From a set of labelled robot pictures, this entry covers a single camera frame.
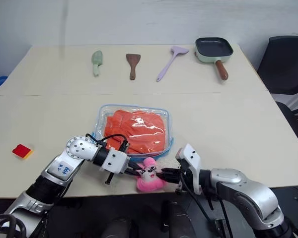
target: spatula handle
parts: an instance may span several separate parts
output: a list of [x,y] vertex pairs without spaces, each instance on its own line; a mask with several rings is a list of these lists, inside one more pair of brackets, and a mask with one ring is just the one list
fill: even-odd
[[163,68],[163,70],[160,72],[160,74],[157,77],[157,82],[159,82],[160,80],[162,80],[162,78],[164,77],[165,73],[167,73],[167,70],[169,69],[170,65],[172,64],[173,60],[175,59],[176,55],[173,55],[172,58],[169,60],[169,62],[167,63],[167,65]]
[[227,70],[224,68],[224,65],[221,60],[218,60],[215,62],[216,67],[218,68],[220,77],[222,80],[227,80],[228,79],[228,73]]
[[96,77],[99,72],[98,72],[98,65],[97,64],[93,64],[93,72],[94,72],[94,76]]
[[129,79],[135,80],[135,78],[136,78],[136,67],[131,66]]

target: wooden spatula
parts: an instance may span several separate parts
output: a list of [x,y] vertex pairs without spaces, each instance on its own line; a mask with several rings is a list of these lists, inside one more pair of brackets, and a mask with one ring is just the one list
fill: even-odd
[[136,65],[140,61],[140,55],[136,54],[126,54],[126,58],[128,63],[130,64],[130,80],[135,80],[136,79]]

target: red block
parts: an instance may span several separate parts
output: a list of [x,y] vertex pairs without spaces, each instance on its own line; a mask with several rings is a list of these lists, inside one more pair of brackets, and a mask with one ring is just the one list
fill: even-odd
[[12,150],[12,152],[25,159],[32,153],[32,150],[25,147],[24,145],[18,144],[17,147]]

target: green spatula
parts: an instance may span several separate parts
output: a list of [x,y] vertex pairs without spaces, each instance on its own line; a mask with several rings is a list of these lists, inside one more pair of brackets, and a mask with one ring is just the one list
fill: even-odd
[[93,56],[91,57],[91,61],[93,63],[94,76],[96,77],[99,74],[98,66],[103,64],[103,53],[102,53],[102,51],[96,51],[95,53],[93,53]]

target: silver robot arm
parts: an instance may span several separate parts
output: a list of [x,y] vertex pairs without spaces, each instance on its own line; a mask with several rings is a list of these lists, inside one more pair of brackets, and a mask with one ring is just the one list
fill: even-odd
[[252,181],[235,169],[202,170],[201,158],[190,144],[176,156],[180,172],[189,177],[194,192],[210,198],[212,195],[234,204],[258,238],[291,238],[292,229],[285,221],[275,194],[267,186]]
[[234,169],[213,169],[211,186],[224,200],[234,204],[255,230],[268,230],[279,226],[284,215],[270,188],[248,179]]
[[[128,167],[129,157],[123,151],[110,150],[94,144],[85,136],[76,136],[67,143],[62,154],[54,158],[26,191],[11,204],[5,214],[19,219],[26,228],[26,237],[36,237],[40,223],[52,207],[64,196],[74,176],[84,161],[92,162],[101,170],[110,172],[106,181],[110,183],[114,174],[123,173]],[[1,229],[8,227],[5,223]]]

